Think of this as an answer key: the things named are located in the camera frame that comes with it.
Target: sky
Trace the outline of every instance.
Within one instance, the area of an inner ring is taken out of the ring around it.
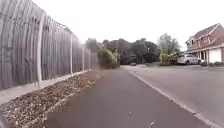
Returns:
[[[224,24],[223,0],[33,0],[54,20],[68,26],[83,43],[146,38],[157,43],[168,33],[186,50],[197,31]]]

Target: fence panel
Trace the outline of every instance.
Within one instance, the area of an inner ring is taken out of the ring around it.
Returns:
[[[96,54],[83,47],[31,0],[0,0],[0,90],[88,70]]]

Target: road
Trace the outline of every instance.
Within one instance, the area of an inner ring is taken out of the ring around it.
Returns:
[[[224,68],[200,66],[123,67],[184,104],[196,115],[224,127]]]
[[[96,87],[48,115],[49,128],[208,128],[124,69],[109,71]]]

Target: tree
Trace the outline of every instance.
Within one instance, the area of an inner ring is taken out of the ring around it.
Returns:
[[[167,54],[180,51],[180,45],[178,41],[166,33],[160,36],[158,40],[158,46],[160,50],[167,52]]]
[[[158,46],[147,41],[145,38],[136,40],[134,43],[130,43],[124,39],[104,40],[103,45],[113,54],[116,51],[118,52],[117,55],[120,57],[120,64],[129,64],[133,61],[136,63],[151,63],[159,60],[160,50]]]

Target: white car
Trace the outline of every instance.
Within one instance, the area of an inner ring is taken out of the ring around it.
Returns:
[[[197,56],[186,54],[186,55],[179,56],[177,59],[177,63],[186,64],[186,65],[200,64],[201,60]]]

